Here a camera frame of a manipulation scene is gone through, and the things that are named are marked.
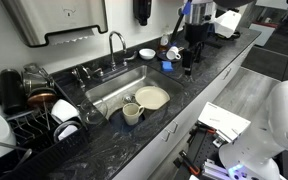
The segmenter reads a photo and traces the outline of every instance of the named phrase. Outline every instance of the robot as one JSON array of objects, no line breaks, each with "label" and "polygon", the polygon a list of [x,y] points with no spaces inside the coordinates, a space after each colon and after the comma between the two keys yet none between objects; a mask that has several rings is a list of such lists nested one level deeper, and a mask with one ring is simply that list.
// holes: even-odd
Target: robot
[{"label": "robot", "polygon": [[231,179],[278,180],[272,157],[288,150],[288,81],[273,88],[251,122],[235,141],[220,148],[220,160]]},{"label": "robot", "polygon": [[[214,0],[222,7],[237,7],[253,0]],[[185,74],[206,39],[208,24],[214,18],[212,0],[185,0],[180,22],[185,15],[185,39],[189,47],[183,52]],[[222,146],[219,157],[231,179],[278,180],[280,173],[272,157],[288,150],[288,81],[278,84],[254,116],[250,127],[232,143]]]}]

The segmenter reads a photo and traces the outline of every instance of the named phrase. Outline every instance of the wall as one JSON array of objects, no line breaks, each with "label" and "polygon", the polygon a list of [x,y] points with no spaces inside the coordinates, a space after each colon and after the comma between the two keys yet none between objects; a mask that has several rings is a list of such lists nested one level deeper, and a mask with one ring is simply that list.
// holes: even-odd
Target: wall
[{"label": "wall", "polygon": [[[152,0],[152,14],[148,25],[140,26],[133,18],[133,0],[105,0],[109,31],[124,36],[128,47],[157,38],[166,25],[177,21],[177,8],[182,0]],[[22,70],[24,64],[36,62],[48,72],[55,72],[91,59],[109,54],[108,34],[98,34],[87,40],[42,48],[28,48],[19,39],[0,3],[0,71],[5,68]],[[121,49],[114,38],[114,49]]]}]

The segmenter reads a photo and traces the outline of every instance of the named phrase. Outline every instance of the black mug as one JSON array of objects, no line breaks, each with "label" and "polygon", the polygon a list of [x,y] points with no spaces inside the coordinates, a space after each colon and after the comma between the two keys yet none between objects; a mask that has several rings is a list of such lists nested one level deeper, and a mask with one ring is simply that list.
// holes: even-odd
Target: black mug
[{"label": "black mug", "polygon": [[5,114],[12,115],[24,111],[26,97],[21,75],[14,69],[5,69],[0,73],[0,93]]}]

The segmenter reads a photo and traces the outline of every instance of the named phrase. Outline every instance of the countertop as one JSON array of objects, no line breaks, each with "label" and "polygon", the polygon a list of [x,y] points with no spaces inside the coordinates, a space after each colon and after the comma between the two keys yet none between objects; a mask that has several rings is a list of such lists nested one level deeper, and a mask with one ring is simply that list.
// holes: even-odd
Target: countertop
[{"label": "countertop", "polygon": [[[209,38],[208,41],[221,47],[206,45],[202,52],[203,60],[194,63],[192,76],[183,75],[181,63],[173,64],[173,72],[161,72],[166,76],[181,83],[183,91],[174,97],[159,110],[155,111],[149,119],[139,124],[128,134],[122,134],[105,120],[97,126],[89,126],[87,147],[76,156],[67,160],[62,166],[47,175],[50,179],[111,179],[123,167],[130,162],[155,136],[168,125],[204,88],[206,88],[240,53],[243,52],[259,35],[259,32],[239,28],[241,37],[234,41]],[[157,48],[158,40],[153,40],[132,48],[132,52],[141,48]],[[185,46],[183,39],[177,41],[177,46]],[[109,56],[105,56],[85,66],[95,67],[109,62]],[[129,62],[129,70],[147,65],[161,71],[161,61],[156,58],[151,61],[143,61],[137,58]],[[79,85],[68,78],[71,68],[52,74],[61,91],[78,105],[85,98],[84,91]],[[99,85],[98,82],[86,82],[86,89]]]}]

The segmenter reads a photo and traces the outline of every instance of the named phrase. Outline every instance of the mug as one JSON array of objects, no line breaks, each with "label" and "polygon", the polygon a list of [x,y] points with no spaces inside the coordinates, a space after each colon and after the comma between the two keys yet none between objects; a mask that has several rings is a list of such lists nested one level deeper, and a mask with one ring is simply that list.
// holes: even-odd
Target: mug
[{"label": "mug", "polygon": [[51,115],[53,119],[59,124],[62,124],[63,122],[73,117],[80,118],[79,111],[74,106],[72,106],[67,101],[64,101],[63,99],[58,100],[54,104]]},{"label": "mug", "polygon": [[62,123],[54,131],[54,142],[61,141],[62,139],[66,138],[80,128],[82,128],[82,125],[76,121],[66,121]]},{"label": "mug", "polygon": [[138,118],[144,112],[144,106],[139,106],[135,103],[128,103],[123,107],[123,116],[126,123],[130,126],[138,122]]},{"label": "mug", "polygon": [[40,74],[22,72],[23,87],[26,95],[39,88],[54,88],[51,83]]},{"label": "mug", "polygon": [[166,53],[167,59],[169,59],[169,60],[181,59],[182,56],[178,52],[179,52],[179,50],[176,46],[171,47]]}]

